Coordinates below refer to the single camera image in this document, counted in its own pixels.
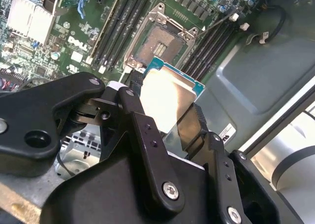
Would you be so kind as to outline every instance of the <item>green circuit board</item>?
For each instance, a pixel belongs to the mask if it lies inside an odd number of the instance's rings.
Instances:
[[[12,0],[0,1],[1,74],[11,72],[22,79],[42,77],[54,80],[87,71],[108,82],[121,78],[128,53],[132,53],[132,59],[141,65],[151,59],[154,51],[162,57],[167,55],[173,65],[180,58],[185,62],[205,35],[189,45],[187,39],[179,37],[181,33],[176,32],[175,27],[182,28],[183,35],[193,28],[201,33],[222,15],[219,6],[226,10],[237,8],[240,19],[245,21],[260,0],[253,0],[253,6],[243,0],[86,0],[84,19],[78,13],[77,0],[62,0],[68,10],[53,17],[47,41],[40,44],[11,26],[10,16],[13,14],[10,12],[13,11],[10,10],[18,6],[14,4],[12,7]],[[30,1],[39,7],[44,2]],[[144,25],[149,13],[160,4],[163,4],[163,17],[167,17],[167,21],[163,24],[151,20]],[[24,10],[16,10],[19,12],[23,14]],[[170,45],[157,40],[159,48],[148,53],[141,48],[155,44],[153,37],[150,40],[154,31],[160,32],[161,36],[167,34],[165,39]]]

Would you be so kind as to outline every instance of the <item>ram slot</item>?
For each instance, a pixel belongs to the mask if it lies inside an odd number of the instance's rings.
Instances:
[[[194,74],[194,78],[198,81],[201,81],[203,77],[211,70],[214,66],[214,63],[218,60],[220,54],[224,51],[227,45],[231,42],[236,34],[235,28],[231,29],[220,41],[220,44],[214,49],[211,57],[203,64],[202,68]]]
[[[219,27],[219,29],[212,36],[211,40],[208,42],[207,46],[203,49],[202,55],[198,59],[196,59],[194,63],[192,63],[190,69],[187,71],[187,75],[192,76],[199,69],[199,67],[206,60],[207,56],[209,55],[209,53],[211,53],[216,43],[220,40],[228,27],[229,25],[226,23],[222,24]]]
[[[198,47],[194,50],[194,52],[190,55],[185,65],[181,68],[182,72],[186,73],[191,68],[193,63],[197,59],[200,58],[204,49],[206,48],[206,46],[208,46],[209,42],[213,39],[215,33],[218,31],[221,25],[222,23],[214,27],[212,30],[209,30],[208,33],[202,38],[202,40],[198,44]]]
[[[135,9],[137,8],[139,2],[140,2],[140,0],[132,0],[132,3],[128,6],[128,12],[126,12],[126,16],[125,16],[124,20],[119,23],[118,27],[116,28],[114,35],[112,36],[112,42],[111,42],[110,46],[108,46],[107,51],[104,52],[104,56],[101,60],[102,63],[107,62],[106,65],[111,66],[111,64],[108,62],[108,60],[110,59],[110,57],[111,57],[111,55],[115,49],[115,46],[119,42],[120,37],[124,33],[124,30],[126,29],[128,24],[130,24],[130,21],[133,17],[133,14],[134,14]]]
[[[128,13],[128,7],[133,2],[133,0],[121,0],[118,4],[118,8],[112,17],[112,21],[108,25],[107,31],[104,33],[104,36],[100,42],[98,50],[96,51],[94,63],[99,65],[103,64],[102,58],[106,51],[108,51],[109,43],[112,40],[112,37],[119,26],[119,23],[124,20],[125,13]]]
[[[113,13],[117,10],[117,6],[118,6],[118,2],[119,2],[119,0],[115,0],[114,1],[114,3],[113,3],[113,5],[112,5],[112,8],[110,9],[110,11],[109,11],[109,15],[108,15],[108,17],[107,17],[107,19],[106,19],[106,21],[105,21],[105,23],[104,23],[104,26],[103,26],[103,28],[102,28],[102,30],[101,30],[101,32],[99,33],[99,35],[98,35],[98,38],[97,38],[97,40],[96,40],[96,43],[95,43],[95,45],[94,45],[94,47],[93,47],[93,49],[92,49],[92,51],[91,51],[91,53],[90,53],[90,56],[91,57],[94,57],[95,56],[95,53],[96,53],[96,51],[98,50],[98,48],[99,48],[99,44],[100,44],[100,42],[101,42],[101,40],[102,40],[102,38],[103,38],[103,36],[104,36],[104,33],[107,31],[107,29],[108,29],[108,23],[109,23],[109,21],[112,19],[112,15],[113,15]]]
[[[114,55],[112,55],[112,57],[109,60],[109,64],[110,64],[110,68],[113,69],[113,67],[117,64],[117,61],[119,60],[119,57],[122,54],[122,51],[124,49],[124,47],[126,46],[126,40],[128,37],[130,37],[130,34],[132,33],[132,31],[135,30],[138,22],[140,21],[140,17],[141,17],[141,11],[143,10],[143,8],[147,5],[147,3],[150,0],[141,0],[141,2],[138,4],[133,17],[131,18],[129,24],[127,25],[126,31],[124,32],[124,34],[122,35],[122,38],[119,39],[119,41],[117,41],[117,48],[113,48],[113,52]]]

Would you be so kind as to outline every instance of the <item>dimm slot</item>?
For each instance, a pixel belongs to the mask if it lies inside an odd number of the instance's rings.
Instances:
[[[211,50],[215,47],[215,44],[220,39],[220,37],[223,35],[223,33],[228,28],[227,24],[223,24],[220,26],[220,28],[214,33],[210,41],[208,42],[207,46],[202,51],[202,55],[196,59],[196,61],[191,65],[191,68],[187,71],[187,75],[192,76],[200,67],[200,65],[203,63],[203,61],[207,58]]]
[[[225,38],[223,39],[223,41],[220,43],[220,45],[216,48],[216,50],[213,52],[211,58],[209,58],[209,60],[204,64],[204,67],[201,68],[201,70],[196,73],[196,79],[198,81],[201,81],[203,79],[203,77],[208,73],[208,71],[211,69],[211,67],[213,66],[213,64],[217,61],[218,57],[220,56],[220,54],[223,52],[223,50],[225,49],[225,47],[229,44],[229,42],[233,39],[233,37],[235,36],[235,29],[233,29],[232,31],[230,31],[230,33],[228,35],[225,36]]]
[[[135,8],[137,8],[137,4],[138,4],[139,0],[132,0],[131,5],[128,8],[128,12],[126,12],[126,17],[124,18],[124,20],[119,24],[119,26],[116,28],[115,34],[112,37],[112,42],[111,45],[107,48],[107,52],[104,51],[104,55],[102,58],[102,63],[106,62],[108,59],[110,59],[110,56],[112,55],[115,46],[119,40],[119,38],[121,37],[124,29],[126,28],[127,24],[130,23],[134,10]]]
[[[221,24],[216,26],[214,29],[209,30],[209,32],[203,37],[201,42],[198,44],[198,47],[194,50],[194,52],[191,54],[185,65],[182,67],[181,69],[182,72],[186,73],[191,67],[191,63],[200,57],[205,46],[207,45],[207,42],[211,40],[213,34],[218,30],[220,26]]]
[[[100,64],[101,56],[103,56],[106,51],[108,42],[110,41],[113,33],[116,30],[117,24],[123,19],[123,15],[125,13],[126,8],[128,7],[128,3],[132,0],[121,0],[118,4],[118,8],[112,17],[112,21],[108,25],[107,31],[104,33],[104,36],[100,42],[99,47],[97,48],[97,52],[95,55],[95,64]]]
[[[96,40],[95,45],[93,46],[93,49],[92,49],[92,51],[91,51],[91,53],[90,53],[90,57],[94,57],[94,56],[95,56],[95,52],[96,52],[96,50],[98,49],[98,46],[99,46],[100,41],[102,40],[103,34],[106,32],[106,30],[107,30],[107,28],[108,28],[107,24],[108,24],[108,22],[111,20],[111,17],[112,17],[112,15],[113,15],[113,13],[114,13],[114,12],[116,11],[116,9],[117,9],[117,3],[118,3],[118,2],[119,2],[119,0],[115,0],[115,1],[114,1],[113,5],[112,5],[112,8],[111,8],[110,11],[109,11],[109,15],[108,15],[108,17],[107,17],[107,19],[106,19],[106,21],[105,21],[105,23],[104,23],[104,25],[103,25],[103,28],[102,28],[101,32],[99,33],[99,35],[98,35],[98,37],[97,37],[97,40]]]
[[[150,0],[142,0],[138,9],[135,11],[135,15],[133,16],[130,24],[128,25],[128,29],[126,30],[126,32],[123,34],[122,40],[119,41],[119,46],[118,48],[114,51],[114,56],[110,59],[111,62],[111,66],[115,66],[121,53],[122,50],[126,44],[126,39],[129,37],[129,35],[131,34],[131,32],[135,29],[136,25],[138,24],[140,17],[141,17],[141,10],[147,5],[147,3]]]

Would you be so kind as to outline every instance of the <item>cable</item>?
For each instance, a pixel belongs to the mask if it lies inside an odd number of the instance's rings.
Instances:
[[[286,11],[278,5],[266,6],[266,9],[274,9],[274,10],[280,11],[280,21],[279,21],[277,27],[268,36],[268,38],[265,39],[265,42],[267,43],[267,42],[270,42],[279,33],[279,31],[282,29],[282,27],[285,23],[285,20],[286,20]]]
[[[211,25],[208,29],[206,29],[204,32],[198,34],[196,36],[196,38],[204,35],[206,32],[208,32],[209,30],[211,30],[213,27],[217,26],[218,24],[222,23],[223,21],[227,20],[228,18],[230,18],[234,13],[237,12],[237,9],[234,9],[233,11],[231,11],[228,15],[224,16],[222,19],[218,20],[217,22],[215,22],[213,25]]]
[[[30,79],[30,80],[27,80],[25,81],[23,84],[21,84],[19,86],[19,88],[17,89],[17,91],[21,91],[23,88],[25,88],[29,83],[33,82],[33,81],[43,81],[44,83],[48,83],[50,82],[50,80],[47,80],[45,78],[33,78],[33,79]]]
[[[61,167],[63,167],[67,172],[68,174],[72,177],[72,176],[75,176],[75,174],[70,171],[66,166],[65,164],[63,163],[63,161],[61,160],[60,158],[60,152],[57,154],[57,162],[60,164]]]

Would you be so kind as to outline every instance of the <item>mounting hole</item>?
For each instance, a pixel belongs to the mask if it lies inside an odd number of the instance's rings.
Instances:
[[[110,112],[108,112],[108,111],[104,111],[103,113],[102,113],[102,120],[107,120],[108,118],[110,118]]]
[[[228,181],[232,181],[232,178],[229,175],[226,174],[225,177]]]
[[[44,131],[32,130],[24,136],[24,141],[27,143],[27,145],[33,148],[41,149],[47,147],[50,144],[51,138],[49,134]]]
[[[95,79],[95,78],[91,78],[91,79],[89,79],[89,81],[90,81],[92,84],[94,84],[94,85],[99,85],[99,81],[98,81],[97,79]]]
[[[158,146],[158,143],[155,140],[152,140],[150,144],[152,145],[152,147],[155,147],[155,148]]]

